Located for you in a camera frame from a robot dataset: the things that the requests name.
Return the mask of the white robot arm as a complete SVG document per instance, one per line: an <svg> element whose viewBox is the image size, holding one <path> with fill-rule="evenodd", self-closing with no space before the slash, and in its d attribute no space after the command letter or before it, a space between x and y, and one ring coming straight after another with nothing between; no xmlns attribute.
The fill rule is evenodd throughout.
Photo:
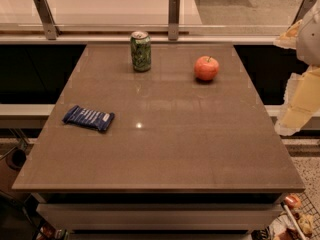
<svg viewBox="0 0 320 240"><path fill-rule="evenodd" d="M320 2L278 36L274 45L294 49L297 58L308 65L304 73L290 75L275 123L279 135L291 136L320 110Z"/></svg>

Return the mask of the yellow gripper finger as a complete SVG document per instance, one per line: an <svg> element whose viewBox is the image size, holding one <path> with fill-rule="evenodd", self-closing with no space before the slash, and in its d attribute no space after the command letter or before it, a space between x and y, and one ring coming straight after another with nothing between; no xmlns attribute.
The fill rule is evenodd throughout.
<svg viewBox="0 0 320 240"><path fill-rule="evenodd" d="M300 19L292 24L285 32L281 33L273 42L277 47L283 49L296 49L303 20Z"/></svg>
<svg viewBox="0 0 320 240"><path fill-rule="evenodd" d="M292 73L275 123L282 136L299 132L320 110L320 68L309 66L302 74Z"/></svg>

